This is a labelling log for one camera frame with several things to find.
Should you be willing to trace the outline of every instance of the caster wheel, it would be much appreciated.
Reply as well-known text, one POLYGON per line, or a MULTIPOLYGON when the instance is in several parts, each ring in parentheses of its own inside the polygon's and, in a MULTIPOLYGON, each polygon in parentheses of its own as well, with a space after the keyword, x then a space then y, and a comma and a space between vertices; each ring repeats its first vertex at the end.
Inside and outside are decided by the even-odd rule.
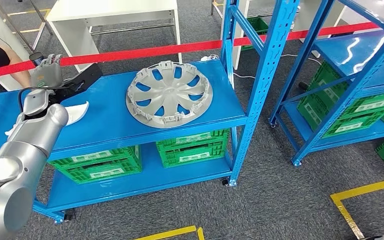
POLYGON ((70 209, 67 209, 65 210, 64 212, 64 223, 67 223, 69 221, 71 221, 72 219, 76 218, 76 213, 75 213, 75 209, 74 208, 70 208, 70 209))

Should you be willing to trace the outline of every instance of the person's arm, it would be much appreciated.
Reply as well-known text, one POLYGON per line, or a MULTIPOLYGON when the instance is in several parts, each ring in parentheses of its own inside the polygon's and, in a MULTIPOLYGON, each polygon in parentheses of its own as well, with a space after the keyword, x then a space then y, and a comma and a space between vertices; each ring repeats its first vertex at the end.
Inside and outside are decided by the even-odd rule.
MULTIPOLYGON (((17 53, 12 50, 7 45, 0 45, 0 48, 5 51, 6 55, 9 58, 9 65, 17 64, 23 62, 21 58, 17 55, 17 53)), ((19 71, 16 73, 12 73, 11 77, 13 77, 23 88, 30 87, 30 73, 29 71, 19 71)))

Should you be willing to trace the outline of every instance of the gray carpet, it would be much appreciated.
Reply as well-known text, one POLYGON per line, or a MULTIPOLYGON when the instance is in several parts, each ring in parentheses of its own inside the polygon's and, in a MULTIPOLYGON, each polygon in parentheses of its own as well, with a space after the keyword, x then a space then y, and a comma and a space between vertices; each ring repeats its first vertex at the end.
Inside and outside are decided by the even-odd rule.
MULTIPOLYGON (((28 1, 0 0, 8 13, 31 10, 28 1)), ((35 0, 40 9, 51 8, 55 0, 35 0)), ((180 37, 183 43, 216 40, 221 19, 210 16, 209 0, 178 0, 180 37)), ((267 13, 253 9, 251 14, 267 13)), ((19 17, 18 26, 37 28, 37 22, 19 17)), ((120 26, 104 26, 109 29, 120 26)), ((33 42, 35 33, 25 33, 33 42)), ((101 52, 163 46, 174 43, 169 28, 149 29, 96 36, 101 52)), ((284 54, 296 54, 301 43, 289 41, 284 54)), ((45 55, 65 53, 55 36, 44 31, 38 50, 45 55)), ((220 51, 185 53, 185 62, 220 51)), ((140 70, 176 55, 140 58, 101 64, 105 74, 140 70)), ((293 57, 283 57, 276 70, 267 101, 256 126, 237 187, 210 180, 158 192, 76 208, 70 222, 54 225, 53 220, 33 213, 18 240, 132 240, 146 235, 196 225, 203 227, 206 240, 352 240, 356 239, 330 199, 333 193, 384 181, 384 162, 374 148, 382 142, 369 141, 315 152, 301 167, 293 167, 293 149, 280 128, 271 128, 267 118, 288 76, 293 57)), ((254 75, 258 63, 255 51, 242 53, 237 73, 254 75)), ((309 81, 318 64, 308 61, 299 78, 309 81)), ((65 76, 75 73, 64 68, 65 76)), ((246 106, 252 79, 235 79, 235 91, 246 106)), ((46 167, 37 197, 46 201, 53 169, 46 167)), ((345 207, 368 237, 384 233, 384 190, 344 201, 345 207)), ((197 239, 186 234, 171 239, 197 239)))

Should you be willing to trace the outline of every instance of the table leg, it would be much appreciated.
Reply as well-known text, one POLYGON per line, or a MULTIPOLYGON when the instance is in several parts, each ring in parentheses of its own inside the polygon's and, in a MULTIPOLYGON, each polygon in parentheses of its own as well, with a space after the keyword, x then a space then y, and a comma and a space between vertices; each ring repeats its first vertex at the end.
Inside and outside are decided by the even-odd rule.
MULTIPOLYGON (((50 21, 49 25, 70 57, 99 54, 83 20, 50 21)), ((91 63, 79 64, 75 68, 80 72, 90 65, 91 63)))
MULTIPOLYGON (((180 30, 179 30, 179 14, 178 10, 174 10, 174 27, 176 28, 176 43, 180 45, 180 30)), ((182 63, 182 53, 178 53, 179 63, 182 63)))

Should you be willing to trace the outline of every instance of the white cable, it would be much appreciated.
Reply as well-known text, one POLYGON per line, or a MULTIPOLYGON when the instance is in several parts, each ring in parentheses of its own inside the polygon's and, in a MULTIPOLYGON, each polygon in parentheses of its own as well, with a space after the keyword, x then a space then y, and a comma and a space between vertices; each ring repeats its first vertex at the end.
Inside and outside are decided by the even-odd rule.
POLYGON ((247 78, 256 79, 255 76, 241 76, 241 75, 237 74, 236 72, 234 72, 233 75, 236 75, 237 77, 243 78, 243 79, 247 79, 247 78))
MULTIPOLYGON (((281 55, 280 57, 298 57, 298 55, 285 54, 285 55, 281 55)), ((206 58, 206 60, 214 60, 214 59, 219 59, 219 56, 217 54, 210 54, 206 58)), ((318 63, 319 65, 322 65, 318 60, 316 60, 314 58, 309 57, 308 59, 318 63)), ((241 76, 235 72, 233 73, 233 75, 237 76, 238 78, 242 78, 242 79, 247 79, 247 78, 256 79, 256 77, 254 77, 254 76, 241 76)))
MULTIPOLYGON (((292 54, 280 55, 280 57, 286 57, 286 56, 288 56, 288 57, 298 57, 298 55, 292 55, 292 54)), ((319 65, 322 65, 319 61, 317 61, 314 58, 309 57, 308 60, 314 61, 314 62, 318 63, 319 65)))

